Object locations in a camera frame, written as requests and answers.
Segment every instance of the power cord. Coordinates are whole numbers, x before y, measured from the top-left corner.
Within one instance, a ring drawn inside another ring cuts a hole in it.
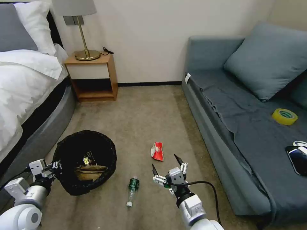
[[[107,55],[109,55],[109,54],[114,54],[114,52],[108,50],[106,47],[103,47],[102,49],[103,49],[104,52],[107,52],[107,54],[101,53],[101,54],[104,55],[104,56],[107,56]]]
[[[174,186],[177,186],[177,187],[188,186],[188,185],[193,185],[193,184],[208,184],[208,185],[210,185],[212,187],[212,189],[213,189],[214,197],[215,197],[217,221],[222,226],[221,219],[220,219],[220,212],[218,210],[217,193],[216,193],[216,189],[215,189],[213,184],[211,184],[210,182],[207,182],[207,181],[202,181],[202,180],[201,181],[194,181],[194,182],[190,182],[190,183],[186,183],[186,184],[173,184],[173,183],[170,183],[170,184],[174,185]]]
[[[23,174],[23,173],[30,173],[31,172],[31,169],[30,167],[26,167],[22,172],[18,173],[17,175],[11,177],[8,181],[6,181],[1,187],[0,187],[0,191],[7,185],[8,182],[10,182],[11,180],[13,180],[15,177]]]

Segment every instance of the sofa armrest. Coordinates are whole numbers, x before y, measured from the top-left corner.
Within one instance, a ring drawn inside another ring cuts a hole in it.
[[[243,40],[243,38],[190,37],[185,72],[223,68],[226,60],[238,49]]]

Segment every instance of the sofa tag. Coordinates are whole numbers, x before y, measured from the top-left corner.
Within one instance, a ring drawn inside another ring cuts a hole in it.
[[[188,80],[190,79],[191,74],[187,73],[185,76],[185,83],[188,84]]]

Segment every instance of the white bedsheet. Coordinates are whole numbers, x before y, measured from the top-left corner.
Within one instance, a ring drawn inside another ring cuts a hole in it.
[[[21,125],[67,76],[68,57],[55,44],[55,57],[32,50],[0,52],[0,162],[22,135]]]

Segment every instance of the trash bag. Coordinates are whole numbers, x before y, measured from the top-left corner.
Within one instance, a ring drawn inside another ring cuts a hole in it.
[[[108,180],[116,169],[115,145],[106,135],[83,130],[67,136],[57,144],[53,161],[59,161],[62,170],[56,174],[63,188],[72,196],[88,193]],[[101,165],[107,169],[96,180],[79,180],[75,169],[80,165]]]

